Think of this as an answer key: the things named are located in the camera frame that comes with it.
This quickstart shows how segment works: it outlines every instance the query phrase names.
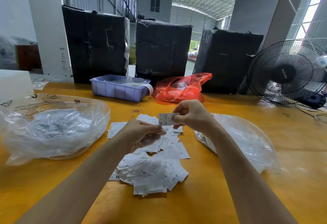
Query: red plastic bag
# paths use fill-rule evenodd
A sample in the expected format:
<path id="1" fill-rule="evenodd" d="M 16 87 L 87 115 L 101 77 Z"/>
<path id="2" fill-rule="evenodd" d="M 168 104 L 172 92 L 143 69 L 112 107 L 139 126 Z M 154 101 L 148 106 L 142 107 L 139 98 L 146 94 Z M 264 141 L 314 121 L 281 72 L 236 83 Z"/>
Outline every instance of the red plastic bag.
<path id="1" fill-rule="evenodd" d="M 178 76 L 158 81 L 153 89 L 152 97 L 157 100 L 181 102 L 198 99 L 203 102 L 201 85 L 212 78 L 211 73 L 197 73 L 187 77 Z"/>

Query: yellow table surface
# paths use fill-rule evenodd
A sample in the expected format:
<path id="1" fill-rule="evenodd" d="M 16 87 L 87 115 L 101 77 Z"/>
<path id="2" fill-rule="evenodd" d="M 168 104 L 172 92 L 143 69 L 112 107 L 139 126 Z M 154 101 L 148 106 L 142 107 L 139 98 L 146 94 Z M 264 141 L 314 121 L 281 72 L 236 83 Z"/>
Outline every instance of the yellow table surface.
<path id="1" fill-rule="evenodd" d="M 128 121 L 141 113 L 157 116 L 172 112 L 176 106 L 149 96 L 141 103 L 94 96 L 90 85 L 49 83 L 42 92 L 105 101 L 111 108 L 108 127 L 111 122 Z M 282 172 L 268 171 L 262 176 L 297 221 L 326 223 L 327 124 L 294 108 L 263 106 L 255 96 L 204 96 L 210 112 L 245 118 L 271 139 Z M 239 223 L 218 157 L 195 140 L 190 128 L 183 131 L 179 138 L 191 157 L 181 160 L 189 172 L 183 183 L 171 192 L 142 198 L 133 195 L 130 185 L 108 182 L 83 223 Z M 106 137 L 107 132 L 76 158 L 33 160 L 18 167 L 4 165 L 9 155 L 0 147 L 0 223 L 14 223 L 106 142 Z"/>

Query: plastic tray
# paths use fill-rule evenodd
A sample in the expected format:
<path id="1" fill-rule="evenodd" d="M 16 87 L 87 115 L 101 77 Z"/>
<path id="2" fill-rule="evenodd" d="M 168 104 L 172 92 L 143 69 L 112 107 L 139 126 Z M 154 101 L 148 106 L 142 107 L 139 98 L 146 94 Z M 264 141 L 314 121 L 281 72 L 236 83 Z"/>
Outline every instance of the plastic tray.
<path id="1" fill-rule="evenodd" d="M 90 79 L 92 92 L 94 95 L 118 98 L 137 103 L 140 102 L 145 95 L 149 94 L 149 89 L 146 86 L 132 87 L 104 81 L 115 81 L 124 78 L 126 79 L 126 76 L 108 74 Z"/>

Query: large black package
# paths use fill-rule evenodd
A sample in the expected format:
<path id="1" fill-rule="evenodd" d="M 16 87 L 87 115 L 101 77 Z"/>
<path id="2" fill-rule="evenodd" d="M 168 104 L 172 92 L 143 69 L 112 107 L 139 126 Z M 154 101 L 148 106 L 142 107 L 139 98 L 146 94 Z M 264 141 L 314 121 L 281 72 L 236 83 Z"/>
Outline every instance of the large black package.
<path id="1" fill-rule="evenodd" d="M 124 16 L 63 6 L 75 83 L 106 74 L 126 76 L 129 61 L 129 20 Z"/>
<path id="2" fill-rule="evenodd" d="M 194 73 L 212 73 L 202 92 L 235 94 L 258 52 L 263 35 L 203 30 Z"/>
<path id="3" fill-rule="evenodd" d="M 168 77 L 184 76 L 191 34 L 191 25 L 137 20 L 136 76 L 151 80 L 152 85 Z"/>

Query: electric fan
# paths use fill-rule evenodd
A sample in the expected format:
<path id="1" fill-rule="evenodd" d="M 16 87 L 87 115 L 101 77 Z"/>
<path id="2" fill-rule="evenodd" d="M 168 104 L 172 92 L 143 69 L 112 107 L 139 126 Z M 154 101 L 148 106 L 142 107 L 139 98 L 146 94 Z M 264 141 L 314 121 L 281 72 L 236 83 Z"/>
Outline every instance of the electric fan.
<path id="1" fill-rule="evenodd" d="M 318 59 L 324 55 L 323 49 L 306 41 L 273 44 L 255 56 L 247 83 L 256 96 L 271 103 L 321 107 L 326 99 L 317 93 L 325 87 L 327 73 Z"/>

